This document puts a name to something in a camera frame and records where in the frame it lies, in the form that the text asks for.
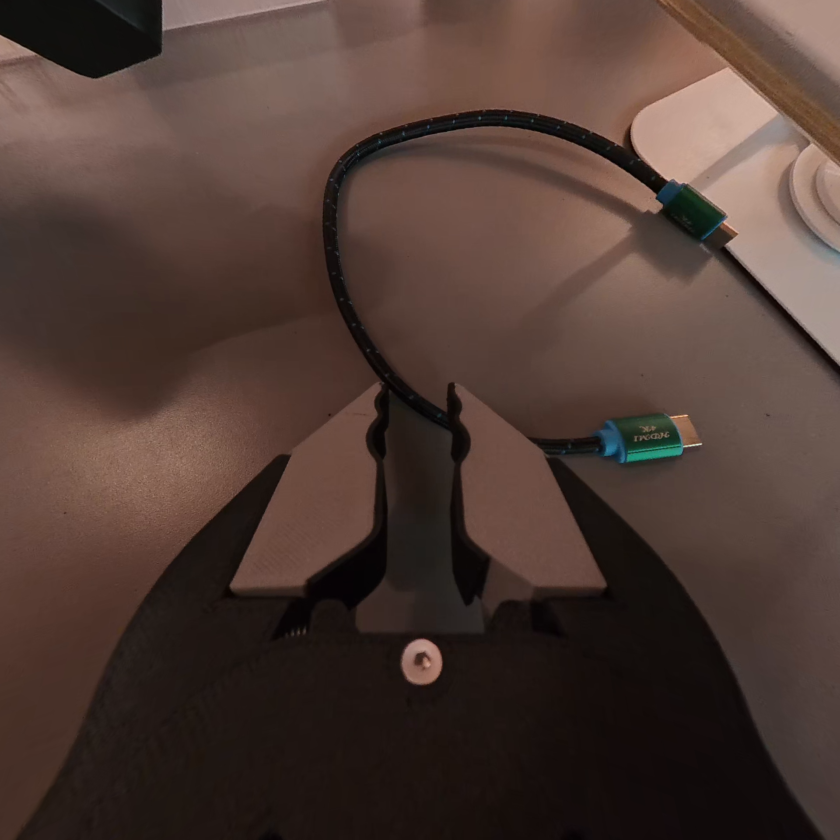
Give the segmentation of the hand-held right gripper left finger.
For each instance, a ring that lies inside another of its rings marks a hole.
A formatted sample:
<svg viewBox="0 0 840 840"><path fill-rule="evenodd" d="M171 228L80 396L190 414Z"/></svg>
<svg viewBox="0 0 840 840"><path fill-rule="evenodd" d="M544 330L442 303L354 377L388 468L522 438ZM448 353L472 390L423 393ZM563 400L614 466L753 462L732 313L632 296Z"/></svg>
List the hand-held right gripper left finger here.
<svg viewBox="0 0 840 840"><path fill-rule="evenodd" d="M248 597L356 607L386 567L389 397L373 385L294 447L230 583Z"/></svg>

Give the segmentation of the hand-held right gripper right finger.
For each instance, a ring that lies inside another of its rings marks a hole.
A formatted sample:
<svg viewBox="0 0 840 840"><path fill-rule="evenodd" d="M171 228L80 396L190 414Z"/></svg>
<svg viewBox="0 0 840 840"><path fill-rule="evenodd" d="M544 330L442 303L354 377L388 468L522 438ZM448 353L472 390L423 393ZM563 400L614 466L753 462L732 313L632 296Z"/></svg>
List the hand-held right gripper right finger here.
<svg viewBox="0 0 840 840"><path fill-rule="evenodd" d="M452 562L467 605L598 597L606 580L543 451L462 385L447 393Z"/></svg>

